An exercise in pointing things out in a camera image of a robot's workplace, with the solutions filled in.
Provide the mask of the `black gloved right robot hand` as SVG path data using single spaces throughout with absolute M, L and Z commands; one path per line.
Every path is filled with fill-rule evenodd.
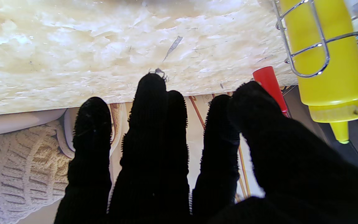
M 187 109 L 160 75 L 140 79 L 111 199 L 111 114 L 89 98 L 56 224 L 358 224 L 358 167 L 257 82 L 211 101 L 190 193 Z

